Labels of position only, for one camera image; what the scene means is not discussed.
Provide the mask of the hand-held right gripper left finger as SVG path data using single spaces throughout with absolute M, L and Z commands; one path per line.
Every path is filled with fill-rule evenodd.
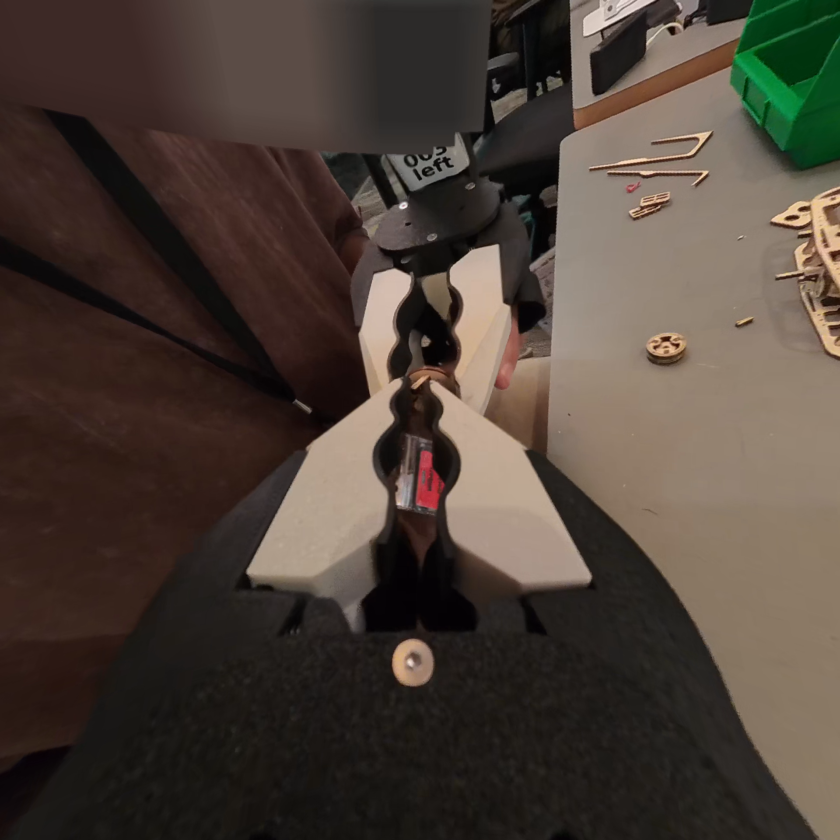
M 255 587 L 333 600 L 354 632 L 396 514 L 408 380 L 389 383 L 308 449 L 247 568 Z

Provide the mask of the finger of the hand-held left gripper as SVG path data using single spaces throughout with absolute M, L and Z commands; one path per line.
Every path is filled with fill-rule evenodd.
M 511 305 L 503 297 L 501 247 L 471 249 L 446 271 L 424 276 L 420 287 L 443 323 L 427 339 L 423 357 L 455 379 L 460 398 L 484 415 L 511 333 Z
M 371 397 L 423 365 L 420 321 L 424 292 L 398 269 L 373 275 L 359 342 Z

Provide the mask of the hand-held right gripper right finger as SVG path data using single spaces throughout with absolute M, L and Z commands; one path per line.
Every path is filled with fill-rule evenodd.
M 440 384 L 440 433 L 455 446 L 445 485 L 455 587 L 465 597 L 519 597 L 585 588 L 592 573 L 517 439 Z

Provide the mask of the small screwdriver with red label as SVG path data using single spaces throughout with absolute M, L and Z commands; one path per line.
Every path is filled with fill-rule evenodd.
M 395 506 L 400 513 L 437 515 L 445 483 L 434 467 L 434 440 L 403 432 L 398 441 Z

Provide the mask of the grey desk with wooden edge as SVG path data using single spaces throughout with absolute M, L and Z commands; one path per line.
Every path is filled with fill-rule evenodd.
M 600 39 L 584 37 L 583 21 L 598 5 L 573 2 L 570 7 L 571 94 L 577 130 L 729 68 L 746 23 L 745 18 L 714 25 L 701 20 L 685 33 L 657 36 L 644 58 L 610 89 L 595 95 L 590 54 Z

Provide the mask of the person's left hand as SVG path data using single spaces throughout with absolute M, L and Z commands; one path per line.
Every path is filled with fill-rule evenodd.
M 495 388 L 499 391 L 508 389 L 512 376 L 517 368 L 519 356 L 522 351 L 523 340 L 519 328 L 518 306 L 511 308 L 511 330 L 508 336 L 506 347 L 500 360 Z

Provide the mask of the black office chair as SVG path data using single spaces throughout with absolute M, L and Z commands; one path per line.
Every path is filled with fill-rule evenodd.
M 539 94 L 495 119 L 491 82 L 518 65 L 515 52 L 488 61 L 485 121 L 475 142 L 479 174 L 498 185 L 508 200 L 539 196 L 547 187 L 557 186 L 560 146 L 574 132 L 570 85 Z

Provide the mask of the thin straight wooden strip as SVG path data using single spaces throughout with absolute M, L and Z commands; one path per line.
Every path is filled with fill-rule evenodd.
M 673 154 L 673 155 L 666 155 L 666 156 L 658 156 L 658 157 L 647 157 L 647 158 L 639 158 L 639 159 L 632 159 L 632 160 L 624 160 L 624 161 L 617 161 L 610 164 L 598 164 L 594 166 L 590 166 L 588 171 L 589 172 L 600 172 L 600 171 L 617 171 L 622 169 L 630 169 L 630 168 L 639 168 L 645 166 L 651 166 L 656 164 L 662 164 L 666 162 L 672 161 L 685 161 L 692 158 L 693 154 Z

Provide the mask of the thin wooden hook strip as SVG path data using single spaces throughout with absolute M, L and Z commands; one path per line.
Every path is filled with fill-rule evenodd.
M 647 180 L 656 177 L 689 177 L 692 179 L 692 187 L 697 187 L 703 183 L 709 176 L 708 170 L 643 170 L 643 169 L 613 169 L 608 170 L 608 176 L 614 177 L 636 177 L 637 179 Z
M 665 163 L 665 162 L 672 162 L 672 161 L 687 161 L 693 159 L 703 146 L 709 141 L 713 134 L 713 131 L 706 131 L 706 132 L 698 132 L 698 133 L 689 133 L 683 135 L 672 136 L 665 139 L 654 140 L 652 141 L 651 145 L 667 145 L 667 144 L 678 144 L 678 143 L 687 143 L 689 141 L 694 141 L 694 145 L 688 151 L 679 153 L 679 154 L 666 154 L 657 156 L 655 158 L 651 158 L 651 162 L 653 163 Z

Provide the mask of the black foam block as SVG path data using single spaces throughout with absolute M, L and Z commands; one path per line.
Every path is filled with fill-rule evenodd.
M 647 32 L 647 13 L 640 9 L 593 48 L 590 54 L 593 95 L 607 92 L 645 57 Z

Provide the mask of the white paper sheet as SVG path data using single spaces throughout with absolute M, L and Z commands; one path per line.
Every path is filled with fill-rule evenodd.
M 597 7 L 584 17 L 582 34 L 589 38 L 653 3 L 654 1 L 599 1 Z

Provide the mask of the wooden model assembly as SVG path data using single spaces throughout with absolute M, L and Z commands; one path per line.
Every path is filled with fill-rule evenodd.
M 839 188 L 797 202 L 770 220 L 778 228 L 796 231 L 801 243 L 794 250 L 795 268 L 775 280 L 796 283 L 805 313 L 824 352 L 839 358 Z

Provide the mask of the green plastic bin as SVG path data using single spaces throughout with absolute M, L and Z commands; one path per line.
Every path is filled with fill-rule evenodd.
M 798 168 L 837 161 L 839 2 L 753 2 L 730 84 L 745 112 Z

